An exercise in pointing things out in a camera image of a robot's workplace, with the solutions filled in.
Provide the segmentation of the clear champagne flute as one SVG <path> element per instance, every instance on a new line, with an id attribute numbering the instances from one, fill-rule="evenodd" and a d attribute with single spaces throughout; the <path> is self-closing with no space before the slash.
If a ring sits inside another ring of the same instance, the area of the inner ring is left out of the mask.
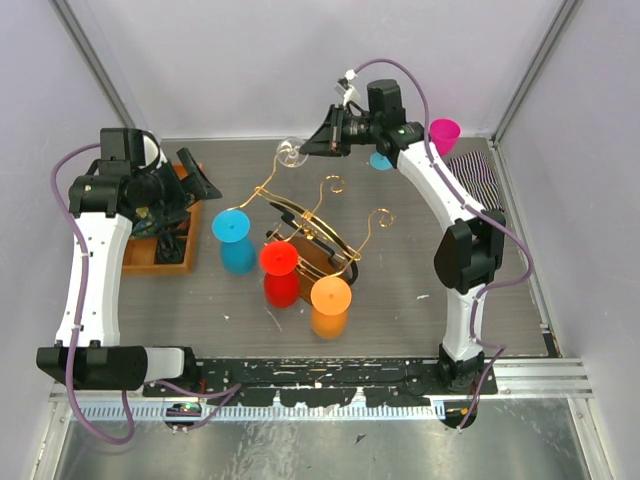
<path id="1" fill-rule="evenodd" d="M 287 137 L 279 142 L 276 148 L 276 160 L 284 167 L 299 168 L 309 158 L 301 152 L 305 141 L 298 137 Z"/>

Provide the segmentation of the blue wine glass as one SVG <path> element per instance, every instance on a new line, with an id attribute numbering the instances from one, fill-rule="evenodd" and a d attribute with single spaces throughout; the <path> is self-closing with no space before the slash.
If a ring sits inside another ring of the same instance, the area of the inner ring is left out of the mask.
<path id="1" fill-rule="evenodd" d="M 371 154 L 369 164 L 371 167 L 378 171 L 387 171 L 393 169 L 391 161 L 386 156 L 378 152 L 374 152 Z"/>
<path id="2" fill-rule="evenodd" d="M 220 242 L 219 255 L 224 269 L 234 275 L 245 275 L 256 264 L 255 248 L 249 238 L 251 222 L 241 210 L 230 209 L 217 214 L 212 232 Z"/>

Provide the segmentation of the pink wine glass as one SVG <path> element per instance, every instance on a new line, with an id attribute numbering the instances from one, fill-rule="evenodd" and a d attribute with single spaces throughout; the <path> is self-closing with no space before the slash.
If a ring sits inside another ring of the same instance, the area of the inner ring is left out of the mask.
<path id="1" fill-rule="evenodd" d="M 448 155 L 456 146 L 461 128 L 449 118 L 438 118 L 431 122 L 429 135 L 440 156 Z"/>

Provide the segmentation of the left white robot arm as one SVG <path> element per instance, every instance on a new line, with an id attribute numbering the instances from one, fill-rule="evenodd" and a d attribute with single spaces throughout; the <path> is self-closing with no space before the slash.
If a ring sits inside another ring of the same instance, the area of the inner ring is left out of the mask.
<path id="1" fill-rule="evenodd" d="M 59 203 L 73 232 L 72 267 L 54 344 L 38 349 L 36 365 L 75 390 L 132 391 L 164 380 L 176 395 L 191 395 L 200 384 L 192 348 L 121 345 L 121 274 L 139 210 L 159 232 L 222 194 L 186 148 L 177 152 L 186 172 L 180 176 L 148 131 L 104 128 L 95 146 L 98 158 Z"/>

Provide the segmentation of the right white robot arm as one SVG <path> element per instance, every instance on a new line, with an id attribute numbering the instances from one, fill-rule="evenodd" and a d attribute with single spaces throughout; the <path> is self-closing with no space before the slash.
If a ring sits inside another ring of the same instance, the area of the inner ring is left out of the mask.
<path id="1" fill-rule="evenodd" d="M 301 146 L 304 155 L 346 157 L 354 145 L 373 145 L 419 191 L 434 213 L 443 237 L 434 269 L 447 290 L 447 323 L 439 346 L 438 379 L 459 394 L 481 374 L 485 355 L 472 336 L 483 314 L 482 289 L 500 269 L 504 215 L 476 201 L 441 158 L 443 148 L 432 127 L 406 118 L 401 89 L 392 79 L 368 84 L 368 107 L 351 81 L 338 80 L 342 100 L 329 108 L 316 132 Z"/>

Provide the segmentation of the red wine glass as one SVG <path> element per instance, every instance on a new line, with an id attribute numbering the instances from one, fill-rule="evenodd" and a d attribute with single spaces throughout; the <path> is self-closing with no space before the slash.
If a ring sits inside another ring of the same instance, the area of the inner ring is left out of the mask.
<path id="1" fill-rule="evenodd" d="M 299 279 L 296 273 L 298 252 L 285 241 L 268 243 L 260 253 L 260 265 L 264 270 L 264 295 L 276 308 L 289 308 L 299 297 Z"/>

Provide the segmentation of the orange wine glass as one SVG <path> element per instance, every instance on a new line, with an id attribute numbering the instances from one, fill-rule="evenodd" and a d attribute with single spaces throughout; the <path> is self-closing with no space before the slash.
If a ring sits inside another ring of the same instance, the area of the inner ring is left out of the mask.
<path id="1" fill-rule="evenodd" d="M 310 299 L 314 333 L 324 339 L 339 337 L 346 327 L 352 302 L 350 286 L 340 277 L 327 276 L 315 282 Z"/>

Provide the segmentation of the dark patterned rolled cloth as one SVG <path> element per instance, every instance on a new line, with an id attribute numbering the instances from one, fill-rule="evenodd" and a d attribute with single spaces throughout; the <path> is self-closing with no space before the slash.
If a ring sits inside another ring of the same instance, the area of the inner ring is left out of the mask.
<path id="1" fill-rule="evenodd" d="M 184 262 L 186 239 L 163 230 L 157 237 L 155 262 L 160 265 L 177 265 Z"/>

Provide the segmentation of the green patterned rolled cloth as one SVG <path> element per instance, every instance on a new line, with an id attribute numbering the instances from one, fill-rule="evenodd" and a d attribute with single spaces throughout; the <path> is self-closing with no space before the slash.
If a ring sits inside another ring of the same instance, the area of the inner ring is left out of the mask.
<path id="1" fill-rule="evenodd" d="M 131 239 L 156 237 L 166 228 L 160 208 L 140 207 L 135 210 Z"/>

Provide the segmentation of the wooden compartment tray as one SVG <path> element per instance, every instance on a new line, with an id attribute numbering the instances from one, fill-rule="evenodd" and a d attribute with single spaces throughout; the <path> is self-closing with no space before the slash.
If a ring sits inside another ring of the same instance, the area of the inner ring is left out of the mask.
<path id="1" fill-rule="evenodd" d="M 126 275 L 184 275 L 193 268 L 201 202 L 191 195 L 188 207 L 165 211 L 165 204 L 153 197 L 151 180 L 134 181 L 135 208 L 132 231 L 127 241 L 122 272 Z"/>

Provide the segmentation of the striped black white cloth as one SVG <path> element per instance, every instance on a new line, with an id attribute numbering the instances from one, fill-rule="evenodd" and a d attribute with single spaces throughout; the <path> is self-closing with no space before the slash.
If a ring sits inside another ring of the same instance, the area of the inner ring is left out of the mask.
<path id="1" fill-rule="evenodd" d="M 483 152 L 471 151 L 451 157 L 447 165 L 459 183 L 486 210 L 505 211 L 498 181 Z"/>

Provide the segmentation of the black mounting base plate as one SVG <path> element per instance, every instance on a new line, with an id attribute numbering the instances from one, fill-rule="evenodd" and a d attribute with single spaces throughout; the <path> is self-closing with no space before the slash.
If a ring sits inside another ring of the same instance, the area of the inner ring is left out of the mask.
<path id="1" fill-rule="evenodd" d="M 436 362 L 422 358 L 198 359 L 194 379 L 173 383 L 199 393 L 240 384 L 231 403 L 248 407 L 347 406 L 358 393 L 368 408 L 428 406 L 430 396 L 473 392 L 446 387 Z"/>

